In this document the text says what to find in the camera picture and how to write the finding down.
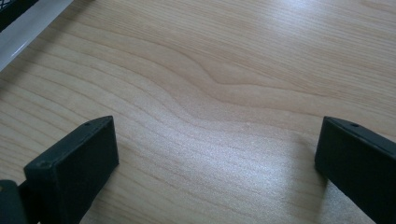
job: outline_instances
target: black plastic piece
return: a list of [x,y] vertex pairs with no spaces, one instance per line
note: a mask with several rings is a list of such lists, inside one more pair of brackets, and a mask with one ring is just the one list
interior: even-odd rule
[[323,119],[315,165],[367,216],[396,223],[396,144],[358,124]]
[[28,223],[79,223],[118,164],[113,118],[80,125],[24,167],[19,194]]
[[0,223],[28,223],[18,193],[18,186],[11,180],[0,180]]
[[38,0],[15,0],[0,8],[0,32],[6,29],[37,1]]

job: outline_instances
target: black plastic block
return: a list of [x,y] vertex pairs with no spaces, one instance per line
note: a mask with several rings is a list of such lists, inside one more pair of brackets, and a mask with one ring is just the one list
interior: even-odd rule
[[24,167],[44,206],[42,224],[79,223],[119,164],[112,117],[91,120]]
[[17,184],[0,180],[0,223],[27,224]]
[[315,165],[373,221],[396,223],[396,144],[346,120],[325,117]]

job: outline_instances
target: wooden table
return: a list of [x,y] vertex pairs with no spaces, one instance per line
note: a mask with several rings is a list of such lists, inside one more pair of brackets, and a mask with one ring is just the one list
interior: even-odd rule
[[0,73],[0,178],[113,115],[81,223],[373,223],[314,155],[325,115],[396,140],[395,71],[393,0],[76,0]]

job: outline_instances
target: wire mesh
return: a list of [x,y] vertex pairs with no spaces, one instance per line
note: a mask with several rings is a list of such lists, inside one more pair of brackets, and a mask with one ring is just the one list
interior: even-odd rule
[[0,11],[16,0],[0,0]]

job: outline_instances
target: wood grain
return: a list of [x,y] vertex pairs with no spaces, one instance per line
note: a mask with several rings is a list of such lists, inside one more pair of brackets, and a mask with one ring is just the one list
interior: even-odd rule
[[396,140],[392,0],[76,0],[0,73],[0,178],[113,115],[81,223],[373,223],[314,169],[322,117]]

